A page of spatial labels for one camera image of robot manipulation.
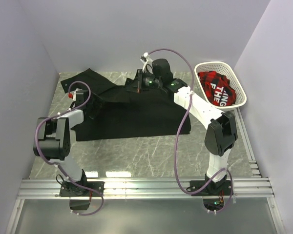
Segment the black long sleeve shirt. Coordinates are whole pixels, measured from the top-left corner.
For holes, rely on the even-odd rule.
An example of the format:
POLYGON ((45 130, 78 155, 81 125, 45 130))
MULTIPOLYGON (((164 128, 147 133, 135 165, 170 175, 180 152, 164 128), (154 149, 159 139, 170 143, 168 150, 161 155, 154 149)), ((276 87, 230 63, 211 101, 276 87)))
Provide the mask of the black long sleeve shirt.
POLYGON ((65 93, 86 84, 105 105, 95 119, 84 118, 73 128, 77 141, 175 135, 186 112, 160 90, 127 92, 91 69, 61 81, 65 93))

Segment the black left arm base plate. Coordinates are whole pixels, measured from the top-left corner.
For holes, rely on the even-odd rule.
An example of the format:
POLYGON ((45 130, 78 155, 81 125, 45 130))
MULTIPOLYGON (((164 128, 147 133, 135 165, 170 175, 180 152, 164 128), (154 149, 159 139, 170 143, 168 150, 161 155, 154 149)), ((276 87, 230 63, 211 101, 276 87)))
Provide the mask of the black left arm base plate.
POLYGON ((73 211, 86 211, 93 197, 99 197, 97 193, 80 188, 70 182, 63 182, 59 197, 70 198, 69 207, 73 211))

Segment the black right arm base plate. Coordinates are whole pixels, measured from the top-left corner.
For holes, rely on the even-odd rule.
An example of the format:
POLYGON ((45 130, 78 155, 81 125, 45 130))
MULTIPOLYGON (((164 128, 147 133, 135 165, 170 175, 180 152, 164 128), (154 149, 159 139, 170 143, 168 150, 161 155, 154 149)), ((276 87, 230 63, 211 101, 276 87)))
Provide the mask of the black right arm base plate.
POLYGON ((233 183, 230 180, 224 180, 220 185, 213 181, 199 193, 192 196, 202 196, 204 208, 208 212, 218 213, 226 207, 225 197, 229 201, 233 195, 233 183))

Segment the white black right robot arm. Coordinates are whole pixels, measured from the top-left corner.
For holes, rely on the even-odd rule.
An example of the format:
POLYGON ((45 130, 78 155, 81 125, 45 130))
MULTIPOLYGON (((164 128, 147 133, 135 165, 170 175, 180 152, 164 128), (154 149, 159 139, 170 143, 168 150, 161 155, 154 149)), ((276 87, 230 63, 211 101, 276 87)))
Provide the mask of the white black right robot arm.
POLYGON ((186 110, 182 122, 192 114, 204 126, 204 144, 209 152, 205 183, 193 192, 184 188, 181 190, 189 195, 201 192, 209 195, 218 194, 224 188, 227 177, 231 177, 227 164, 231 149, 237 141, 235 115, 213 107, 181 79, 163 80, 150 72, 138 69, 134 80, 137 82, 136 90, 139 93, 150 88, 165 91, 175 104, 186 110))

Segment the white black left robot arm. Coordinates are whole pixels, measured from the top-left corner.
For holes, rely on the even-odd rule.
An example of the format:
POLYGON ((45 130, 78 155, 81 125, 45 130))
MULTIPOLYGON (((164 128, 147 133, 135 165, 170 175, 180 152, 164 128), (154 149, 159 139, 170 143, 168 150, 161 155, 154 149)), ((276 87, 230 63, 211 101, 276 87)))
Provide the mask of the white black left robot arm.
POLYGON ((85 115, 91 109, 90 91, 78 90, 68 94, 74 105, 63 113, 53 117, 40 117, 34 135, 34 154, 47 164, 56 167, 60 174, 63 190, 83 196, 88 191, 101 193, 104 183, 90 182, 82 169, 71 156, 70 130, 84 122, 85 115))

